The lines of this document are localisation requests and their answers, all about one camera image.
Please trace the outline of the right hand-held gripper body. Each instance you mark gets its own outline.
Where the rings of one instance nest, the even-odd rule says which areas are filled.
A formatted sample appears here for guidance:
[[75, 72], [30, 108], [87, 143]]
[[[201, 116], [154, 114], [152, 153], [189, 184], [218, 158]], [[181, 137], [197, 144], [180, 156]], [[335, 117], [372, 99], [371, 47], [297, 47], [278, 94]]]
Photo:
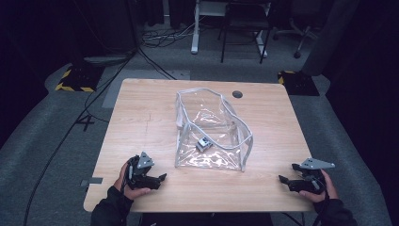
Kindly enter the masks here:
[[309, 191], [310, 193], [321, 194], [326, 189], [325, 177], [321, 170], [332, 169], [334, 167], [334, 163], [309, 157], [301, 164], [292, 165], [293, 170], [302, 173], [301, 180], [303, 182], [291, 185], [301, 186], [301, 190]]

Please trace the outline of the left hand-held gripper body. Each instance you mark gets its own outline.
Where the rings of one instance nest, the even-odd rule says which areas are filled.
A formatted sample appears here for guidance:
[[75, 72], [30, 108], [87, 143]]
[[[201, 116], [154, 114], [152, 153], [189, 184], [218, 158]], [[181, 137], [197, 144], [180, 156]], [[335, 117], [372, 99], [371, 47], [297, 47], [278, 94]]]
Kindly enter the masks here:
[[154, 179], [149, 177], [147, 173], [153, 165], [152, 159], [145, 152], [130, 158], [127, 162], [127, 174], [125, 175], [127, 185], [131, 189], [144, 187], [152, 189]]

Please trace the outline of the small white toy car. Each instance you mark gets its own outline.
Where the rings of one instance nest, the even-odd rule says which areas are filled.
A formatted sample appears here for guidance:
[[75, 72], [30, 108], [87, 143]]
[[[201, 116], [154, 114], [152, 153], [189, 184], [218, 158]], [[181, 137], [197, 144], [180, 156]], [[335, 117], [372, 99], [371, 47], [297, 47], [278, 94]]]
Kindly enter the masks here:
[[203, 137], [197, 141], [196, 148], [201, 153], [203, 153], [204, 151], [208, 150], [212, 145], [213, 143], [207, 137]]

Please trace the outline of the clear plastic zipper bag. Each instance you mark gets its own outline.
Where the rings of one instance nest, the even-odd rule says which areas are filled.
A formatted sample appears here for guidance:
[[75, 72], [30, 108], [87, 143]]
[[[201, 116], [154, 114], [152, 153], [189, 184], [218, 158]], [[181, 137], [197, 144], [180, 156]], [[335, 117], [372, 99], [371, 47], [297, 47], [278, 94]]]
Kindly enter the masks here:
[[[253, 134], [224, 95], [207, 88], [179, 90], [175, 109], [177, 167], [245, 169]], [[203, 137], [213, 145], [201, 153], [196, 144]]]

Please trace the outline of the person's left hand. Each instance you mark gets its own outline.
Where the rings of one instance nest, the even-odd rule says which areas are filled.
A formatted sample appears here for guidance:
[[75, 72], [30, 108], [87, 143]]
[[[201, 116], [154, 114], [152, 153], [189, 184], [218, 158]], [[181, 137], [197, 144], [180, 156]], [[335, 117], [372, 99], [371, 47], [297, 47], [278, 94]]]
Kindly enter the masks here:
[[131, 189], [128, 185], [125, 184], [124, 178], [125, 178], [126, 168], [127, 168], [127, 164], [124, 164], [121, 167], [120, 176], [114, 183], [115, 189], [120, 191], [129, 200], [134, 200], [138, 197], [141, 197], [141, 196], [144, 196], [144, 195], [150, 193], [151, 190], [147, 187]]

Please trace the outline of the person's right hand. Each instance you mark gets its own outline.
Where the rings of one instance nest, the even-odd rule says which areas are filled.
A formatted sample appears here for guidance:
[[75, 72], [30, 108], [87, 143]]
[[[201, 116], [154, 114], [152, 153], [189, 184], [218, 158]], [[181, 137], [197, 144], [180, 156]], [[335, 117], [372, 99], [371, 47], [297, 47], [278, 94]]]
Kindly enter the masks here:
[[313, 194], [313, 193], [310, 193], [309, 191], [301, 190], [299, 192], [299, 195], [301, 197], [305, 198], [306, 200], [308, 200], [310, 202], [314, 202], [314, 203], [324, 201], [326, 199], [326, 196], [329, 196], [333, 200], [338, 200], [339, 199], [338, 192], [337, 192], [334, 184], [332, 183], [331, 178], [323, 169], [321, 170], [321, 172], [323, 173], [323, 175], [325, 177], [326, 190], [321, 194]]

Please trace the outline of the grey tape strip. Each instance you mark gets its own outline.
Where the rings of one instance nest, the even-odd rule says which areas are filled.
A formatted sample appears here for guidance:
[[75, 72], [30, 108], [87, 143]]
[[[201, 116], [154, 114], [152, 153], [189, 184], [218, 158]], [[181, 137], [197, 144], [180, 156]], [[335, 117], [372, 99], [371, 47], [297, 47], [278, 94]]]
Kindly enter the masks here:
[[92, 184], [100, 185], [103, 182], [102, 178], [99, 177], [91, 177], [81, 181], [81, 187], [89, 187]]

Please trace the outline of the person's dark clothing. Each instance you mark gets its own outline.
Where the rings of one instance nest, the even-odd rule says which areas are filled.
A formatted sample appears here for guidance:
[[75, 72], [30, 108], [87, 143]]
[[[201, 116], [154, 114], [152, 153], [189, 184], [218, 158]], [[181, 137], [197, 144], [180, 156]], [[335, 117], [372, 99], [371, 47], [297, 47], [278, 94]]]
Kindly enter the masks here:
[[140, 226], [274, 226], [266, 213], [145, 213]]

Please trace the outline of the black tape cross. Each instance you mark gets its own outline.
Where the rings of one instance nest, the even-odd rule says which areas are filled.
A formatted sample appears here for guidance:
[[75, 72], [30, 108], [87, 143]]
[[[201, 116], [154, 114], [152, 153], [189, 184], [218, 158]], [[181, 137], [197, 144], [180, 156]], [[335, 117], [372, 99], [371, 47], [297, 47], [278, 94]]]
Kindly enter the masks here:
[[88, 127], [93, 124], [93, 121], [91, 119], [91, 115], [86, 115], [85, 117], [78, 119], [75, 123], [83, 125], [83, 131], [86, 132]]

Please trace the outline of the grey flat stand foot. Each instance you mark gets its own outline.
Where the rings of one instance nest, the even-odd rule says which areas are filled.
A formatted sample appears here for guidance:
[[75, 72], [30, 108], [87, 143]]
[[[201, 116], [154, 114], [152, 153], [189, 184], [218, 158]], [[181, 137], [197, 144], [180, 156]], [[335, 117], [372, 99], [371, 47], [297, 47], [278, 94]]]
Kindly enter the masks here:
[[88, 56], [84, 60], [93, 65], [115, 65], [126, 60], [125, 56]]

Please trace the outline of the grey curtain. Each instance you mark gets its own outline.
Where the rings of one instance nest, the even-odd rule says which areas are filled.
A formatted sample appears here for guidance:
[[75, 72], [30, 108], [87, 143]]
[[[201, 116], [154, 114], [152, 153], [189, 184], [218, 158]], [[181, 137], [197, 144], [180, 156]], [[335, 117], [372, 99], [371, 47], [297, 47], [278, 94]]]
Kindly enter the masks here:
[[320, 36], [300, 70], [306, 76], [318, 76], [332, 57], [344, 30], [352, 20], [360, 0], [334, 0]]

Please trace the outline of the office chair wheeled base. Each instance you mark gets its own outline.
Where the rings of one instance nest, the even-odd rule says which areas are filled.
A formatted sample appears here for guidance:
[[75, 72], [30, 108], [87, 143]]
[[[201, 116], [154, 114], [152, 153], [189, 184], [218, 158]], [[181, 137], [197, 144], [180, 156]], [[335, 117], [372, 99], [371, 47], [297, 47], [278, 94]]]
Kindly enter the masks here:
[[281, 35], [298, 35], [300, 37], [300, 42], [296, 47], [296, 50], [294, 52], [294, 58], [300, 58], [301, 57], [301, 49], [303, 46], [303, 43], [306, 38], [309, 38], [311, 40], [317, 40], [318, 36], [314, 34], [311, 29], [311, 25], [306, 25], [304, 28], [300, 28], [295, 24], [295, 20], [293, 18], [289, 19], [289, 24], [291, 27], [291, 30], [279, 30], [273, 35], [273, 40], [278, 40]]

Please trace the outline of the black metal chair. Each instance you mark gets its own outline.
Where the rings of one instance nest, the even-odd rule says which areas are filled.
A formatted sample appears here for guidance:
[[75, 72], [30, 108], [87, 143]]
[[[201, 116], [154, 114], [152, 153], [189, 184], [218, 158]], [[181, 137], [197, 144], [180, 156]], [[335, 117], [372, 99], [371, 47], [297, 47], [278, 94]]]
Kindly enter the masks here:
[[260, 63], [263, 63], [272, 31], [272, 25], [266, 12], [267, 5], [270, 3], [271, 0], [228, 0], [218, 35], [219, 38], [223, 38], [221, 63], [224, 62], [226, 46], [233, 45], [233, 42], [227, 42], [228, 33], [232, 31], [244, 31], [252, 34], [253, 41], [260, 53]]

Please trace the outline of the black yellow striped base plate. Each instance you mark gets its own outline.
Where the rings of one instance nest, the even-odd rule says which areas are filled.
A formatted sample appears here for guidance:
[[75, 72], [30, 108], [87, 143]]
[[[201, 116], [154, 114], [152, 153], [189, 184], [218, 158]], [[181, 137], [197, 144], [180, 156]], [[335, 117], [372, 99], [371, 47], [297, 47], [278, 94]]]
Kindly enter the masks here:
[[56, 90], [94, 92], [103, 72], [104, 67], [70, 66], [56, 85]]
[[312, 78], [302, 72], [281, 71], [278, 81], [289, 95], [318, 96], [319, 92]]

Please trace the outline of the white desk frame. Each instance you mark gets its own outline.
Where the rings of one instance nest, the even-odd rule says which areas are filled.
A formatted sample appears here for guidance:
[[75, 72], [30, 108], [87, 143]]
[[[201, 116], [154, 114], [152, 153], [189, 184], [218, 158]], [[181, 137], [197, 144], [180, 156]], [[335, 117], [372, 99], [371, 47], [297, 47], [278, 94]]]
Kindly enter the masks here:
[[190, 52], [195, 55], [199, 52], [200, 41], [200, 19], [203, 16], [223, 17], [225, 14], [226, 2], [217, 2], [212, 0], [195, 0], [194, 9], [194, 31]]

